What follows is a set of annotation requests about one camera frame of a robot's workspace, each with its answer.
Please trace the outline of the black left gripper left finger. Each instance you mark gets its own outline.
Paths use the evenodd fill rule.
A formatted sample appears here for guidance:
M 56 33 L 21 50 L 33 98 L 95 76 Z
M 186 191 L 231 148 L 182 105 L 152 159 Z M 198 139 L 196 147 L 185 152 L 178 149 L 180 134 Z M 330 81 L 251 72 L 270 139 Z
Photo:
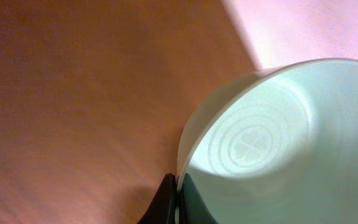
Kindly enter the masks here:
M 176 177 L 169 173 L 164 176 L 138 224 L 175 224 L 176 200 Z

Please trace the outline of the green bowl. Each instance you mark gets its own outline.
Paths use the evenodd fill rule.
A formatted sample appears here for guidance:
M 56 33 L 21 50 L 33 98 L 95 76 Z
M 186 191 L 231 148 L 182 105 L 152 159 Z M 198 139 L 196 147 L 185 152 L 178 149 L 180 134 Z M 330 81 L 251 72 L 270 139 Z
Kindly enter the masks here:
M 220 86 L 184 127 L 177 173 L 218 223 L 358 223 L 358 60 Z

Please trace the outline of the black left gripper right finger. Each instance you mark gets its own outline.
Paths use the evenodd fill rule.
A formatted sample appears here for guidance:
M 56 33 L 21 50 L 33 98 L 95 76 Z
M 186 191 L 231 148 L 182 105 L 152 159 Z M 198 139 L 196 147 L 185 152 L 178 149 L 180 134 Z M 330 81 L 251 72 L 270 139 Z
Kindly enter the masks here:
M 190 174 L 183 176 L 178 196 L 179 224 L 218 224 L 208 210 Z

